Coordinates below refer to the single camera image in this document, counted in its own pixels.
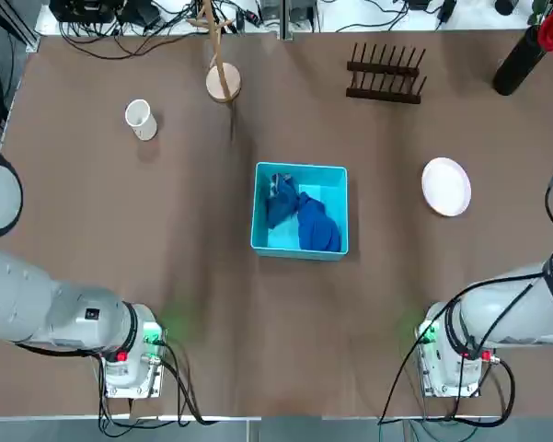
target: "white paper cup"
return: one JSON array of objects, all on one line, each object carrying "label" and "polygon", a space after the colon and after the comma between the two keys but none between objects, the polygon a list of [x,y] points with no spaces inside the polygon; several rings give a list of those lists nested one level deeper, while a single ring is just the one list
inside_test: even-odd
[{"label": "white paper cup", "polygon": [[144,99],[135,99],[125,110],[125,121],[131,126],[137,138],[151,140],[157,133],[157,122],[151,113],[149,103]]}]

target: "wooden stick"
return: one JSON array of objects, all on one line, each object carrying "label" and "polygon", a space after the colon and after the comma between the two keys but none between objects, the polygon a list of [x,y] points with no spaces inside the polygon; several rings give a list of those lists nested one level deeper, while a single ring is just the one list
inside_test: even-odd
[{"label": "wooden stick", "polygon": [[231,92],[229,92],[229,86],[227,85],[227,80],[225,79],[225,70],[223,69],[223,57],[221,56],[221,43],[217,36],[217,27],[214,24],[213,17],[213,7],[211,6],[211,0],[203,0],[204,2],[204,12],[206,14],[206,21],[209,25],[209,34],[211,37],[211,43],[213,44],[214,50],[214,60],[217,66],[217,72],[219,74],[219,81],[221,82],[221,87],[223,88],[223,94],[225,95],[225,100],[231,101]]}]

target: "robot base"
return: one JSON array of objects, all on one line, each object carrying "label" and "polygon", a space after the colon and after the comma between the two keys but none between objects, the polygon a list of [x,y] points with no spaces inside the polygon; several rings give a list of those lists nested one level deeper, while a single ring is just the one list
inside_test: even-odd
[{"label": "robot base", "polygon": [[[425,321],[415,330],[416,338],[432,323],[432,318],[443,306],[444,303],[437,303],[430,308]],[[426,397],[440,398],[458,396],[462,355],[455,352],[447,340],[444,316],[431,326],[417,347],[422,394]],[[460,397],[477,397],[481,373],[480,358],[474,361],[464,359],[462,373]]]},{"label": "robot base", "polygon": [[158,398],[162,390],[163,367],[160,358],[164,347],[153,342],[164,341],[166,332],[146,306],[133,304],[137,314],[137,335],[125,361],[109,362],[105,367],[107,398]]}]

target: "blue plastic bin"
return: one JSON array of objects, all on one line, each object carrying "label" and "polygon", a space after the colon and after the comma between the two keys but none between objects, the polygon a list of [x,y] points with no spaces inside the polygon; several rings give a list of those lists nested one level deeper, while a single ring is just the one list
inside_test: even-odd
[{"label": "blue plastic bin", "polygon": [[[266,222],[266,201],[270,196],[271,176],[290,174],[298,192],[325,205],[326,214],[335,221],[341,234],[341,250],[301,250],[296,215],[269,229]],[[251,218],[251,248],[260,256],[296,258],[299,260],[338,261],[348,253],[348,171],[332,166],[286,163],[258,163]]]}]

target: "cable bundle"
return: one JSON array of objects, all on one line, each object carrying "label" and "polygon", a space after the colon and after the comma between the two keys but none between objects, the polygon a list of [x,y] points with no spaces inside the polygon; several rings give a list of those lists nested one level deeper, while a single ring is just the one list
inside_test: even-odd
[{"label": "cable bundle", "polygon": [[[106,382],[104,379],[104,365],[102,359],[99,355],[91,355],[98,362],[98,430],[105,436],[108,437],[121,437],[129,433],[134,429],[138,430],[155,430],[157,428],[162,428],[164,426],[178,424],[180,427],[187,426],[190,421],[184,422],[182,416],[188,408],[189,413],[194,417],[196,422],[201,425],[212,425],[215,424],[215,421],[205,421],[199,410],[198,403],[196,402],[196,396],[194,395],[194,390],[192,389],[190,382],[190,369],[187,369],[186,383],[182,379],[179,371],[178,358],[176,353],[167,343],[157,342],[157,345],[161,345],[168,349],[173,365],[170,364],[167,360],[162,359],[161,365],[170,372],[172,377],[176,380],[178,385],[178,418],[176,421],[168,421],[163,424],[156,425],[144,425],[144,419],[137,419],[133,424],[123,424],[115,421],[109,413],[107,406],[107,394],[106,394]],[[111,427],[118,427],[122,429],[119,433],[111,433],[109,429]]]}]

